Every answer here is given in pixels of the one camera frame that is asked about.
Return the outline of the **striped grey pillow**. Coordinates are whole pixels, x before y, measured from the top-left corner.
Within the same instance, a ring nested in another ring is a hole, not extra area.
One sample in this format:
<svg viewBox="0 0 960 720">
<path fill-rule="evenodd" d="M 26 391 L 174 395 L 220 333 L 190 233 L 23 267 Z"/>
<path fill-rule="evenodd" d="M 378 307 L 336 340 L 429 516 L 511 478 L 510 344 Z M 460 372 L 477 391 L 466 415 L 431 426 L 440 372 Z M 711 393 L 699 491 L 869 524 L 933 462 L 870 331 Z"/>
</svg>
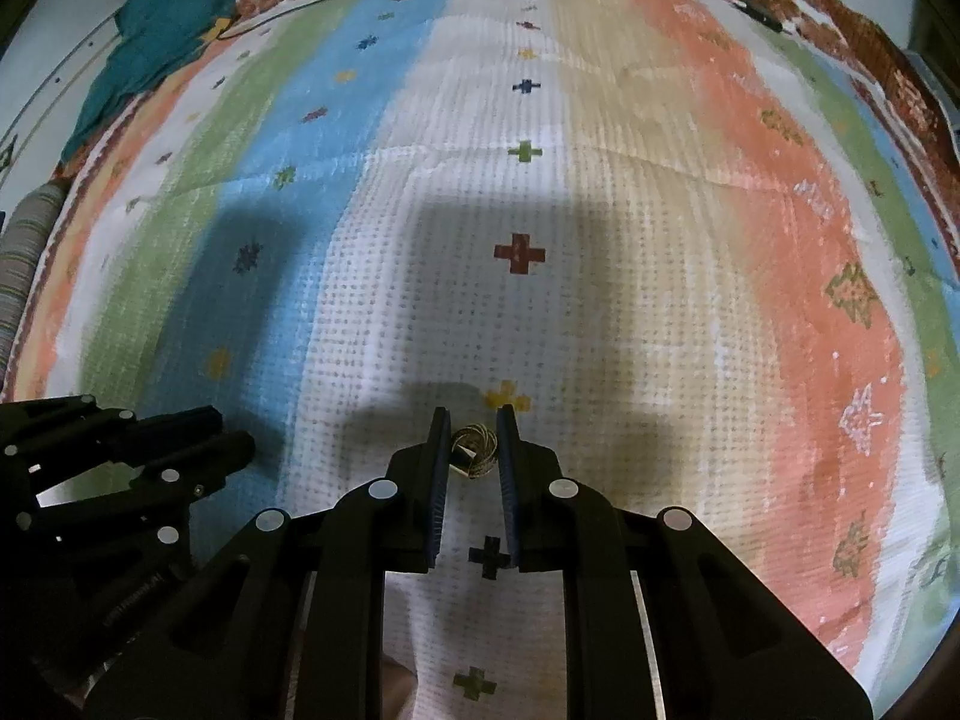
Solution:
<svg viewBox="0 0 960 720">
<path fill-rule="evenodd" d="M 0 310 L 2 315 L 2 374 L 13 355 L 14 340 L 25 316 L 26 302 L 53 225 L 64 206 L 65 190 L 46 182 L 26 195 L 3 227 L 0 244 Z"/>
</svg>

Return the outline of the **striped colourful bed sheet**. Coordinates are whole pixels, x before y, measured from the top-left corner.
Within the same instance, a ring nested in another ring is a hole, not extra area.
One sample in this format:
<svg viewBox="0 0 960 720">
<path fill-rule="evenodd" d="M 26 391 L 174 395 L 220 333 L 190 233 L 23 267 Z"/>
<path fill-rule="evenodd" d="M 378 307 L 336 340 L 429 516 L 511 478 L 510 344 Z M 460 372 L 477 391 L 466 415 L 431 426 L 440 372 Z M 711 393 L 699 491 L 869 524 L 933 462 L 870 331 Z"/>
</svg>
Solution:
<svg viewBox="0 0 960 720">
<path fill-rule="evenodd" d="M 83 149 L 5 394 L 259 436 L 204 551 L 511 406 L 889 709 L 958 606 L 958 156 L 869 21 L 761 1 L 244 0 Z"/>
</svg>

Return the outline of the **teal cloth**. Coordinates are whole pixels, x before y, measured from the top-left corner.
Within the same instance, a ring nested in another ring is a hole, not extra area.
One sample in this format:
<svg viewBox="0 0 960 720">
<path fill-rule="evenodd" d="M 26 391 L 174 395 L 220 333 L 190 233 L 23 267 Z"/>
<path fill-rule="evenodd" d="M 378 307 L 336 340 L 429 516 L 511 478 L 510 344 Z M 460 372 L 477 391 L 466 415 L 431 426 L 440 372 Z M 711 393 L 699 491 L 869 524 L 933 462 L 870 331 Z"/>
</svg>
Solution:
<svg viewBox="0 0 960 720">
<path fill-rule="evenodd" d="M 66 163 L 124 109 L 190 64 L 235 15 L 236 0 L 127 0 L 117 11 L 119 44 L 89 88 L 60 160 Z"/>
</svg>

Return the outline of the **small black device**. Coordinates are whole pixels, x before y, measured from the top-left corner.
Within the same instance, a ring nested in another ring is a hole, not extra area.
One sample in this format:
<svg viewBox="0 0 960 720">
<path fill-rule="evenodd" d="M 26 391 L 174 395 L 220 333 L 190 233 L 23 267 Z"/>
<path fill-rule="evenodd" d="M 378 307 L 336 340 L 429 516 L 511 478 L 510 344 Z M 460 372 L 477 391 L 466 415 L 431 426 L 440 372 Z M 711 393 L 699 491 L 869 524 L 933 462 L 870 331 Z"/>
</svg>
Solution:
<svg viewBox="0 0 960 720">
<path fill-rule="evenodd" d="M 776 32 L 776 34 L 782 31 L 781 21 L 762 4 L 757 4 L 754 0 L 737 0 L 736 5 L 748 18 L 757 21 L 761 26 L 765 26 L 766 29 Z"/>
</svg>

